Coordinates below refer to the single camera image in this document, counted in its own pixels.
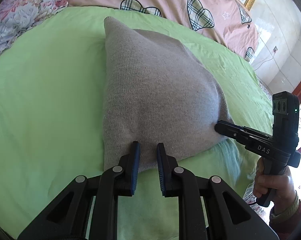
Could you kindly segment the person's right hand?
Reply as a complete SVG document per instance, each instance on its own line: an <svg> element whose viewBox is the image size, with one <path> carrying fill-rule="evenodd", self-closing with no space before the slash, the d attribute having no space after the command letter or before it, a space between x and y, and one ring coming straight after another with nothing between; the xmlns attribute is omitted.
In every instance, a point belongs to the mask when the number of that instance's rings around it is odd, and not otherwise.
<svg viewBox="0 0 301 240"><path fill-rule="evenodd" d="M285 168L282 175L266 175L264 173L264 159L260 157L256 167L253 195L256 198L261 198L267 193L268 188L276 190L276 194L271 200L274 203L275 215L284 212L295 202L297 193L289 167Z"/></svg>

